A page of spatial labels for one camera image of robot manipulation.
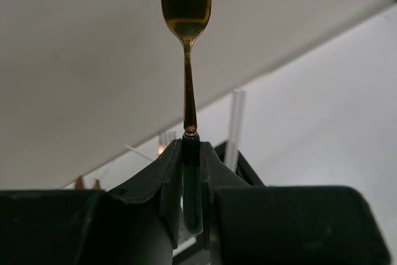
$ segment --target white wall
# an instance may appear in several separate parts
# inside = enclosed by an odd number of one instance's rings
[[[183,51],[160,2],[0,0],[1,189],[66,184],[182,121]],[[391,2],[213,0],[197,106]]]
[[[397,6],[243,86],[240,149],[268,185],[343,184],[370,202],[397,253]],[[227,138],[230,96],[198,114],[203,140]],[[182,135],[182,125],[175,128]],[[139,150],[156,157],[157,139]],[[114,187],[147,165],[127,153],[87,176]]]

